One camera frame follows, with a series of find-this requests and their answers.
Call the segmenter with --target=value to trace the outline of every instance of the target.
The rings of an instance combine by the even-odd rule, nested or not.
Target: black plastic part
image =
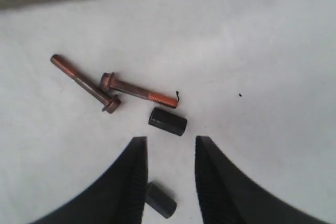
[[[135,137],[88,189],[33,224],[140,224],[147,183],[146,137]]]
[[[160,108],[155,108],[149,118],[148,124],[178,136],[182,136],[188,120]]]
[[[177,203],[154,183],[147,187],[146,203],[164,218],[170,218],[177,208]]]
[[[205,224],[326,224],[258,186],[206,136],[196,138],[195,179]]]

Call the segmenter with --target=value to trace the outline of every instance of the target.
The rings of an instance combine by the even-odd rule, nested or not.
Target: bolt head
[[[121,101],[119,100],[118,96],[115,95],[108,104],[106,104],[103,108],[103,111],[107,111],[110,114],[112,114],[121,104]]]
[[[104,91],[108,92],[111,88],[111,82],[114,78],[114,73],[104,73],[101,77],[99,87]]]

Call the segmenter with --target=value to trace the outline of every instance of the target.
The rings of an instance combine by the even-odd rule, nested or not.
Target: copper bolt
[[[120,81],[115,77],[114,73],[103,74],[100,81],[100,88],[105,92],[111,89],[115,89],[120,92],[124,92],[135,97],[166,105],[171,108],[176,108],[177,104],[179,103],[176,98],[167,97],[163,94],[155,93],[147,89],[139,88],[132,84]]]
[[[83,89],[88,91],[98,101],[104,104],[104,108],[102,109],[103,111],[107,111],[112,114],[121,104],[121,101],[118,99],[117,95],[110,97],[105,94],[99,87],[97,87],[91,80],[84,76],[84,74],[79,72],[77,68],[75,68],[61,55],[52,56],[50,61]]]

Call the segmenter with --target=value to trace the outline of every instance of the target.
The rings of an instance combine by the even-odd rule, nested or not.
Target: black hex coupling nut
[[[182,136],[187,128],[188,120],[160,108],[155,108],[149,117],[148,124],[172,134]]]
[[[177,203],[153,182],[147,186],[146,203],[164,218],[170,218],[177,208]]]

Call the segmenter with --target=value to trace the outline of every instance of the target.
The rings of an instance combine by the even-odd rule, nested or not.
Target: bolt thread
[[[158,93],[150,93],[148,96],[148,100],[152,101],[152,102],[156,102],[162,105],[166,105],[172,108],[176,108],[177,104],[179,103],[176,99],[174,98],[170,98],[170,97],[166,97],[162,94],[158,94]]]

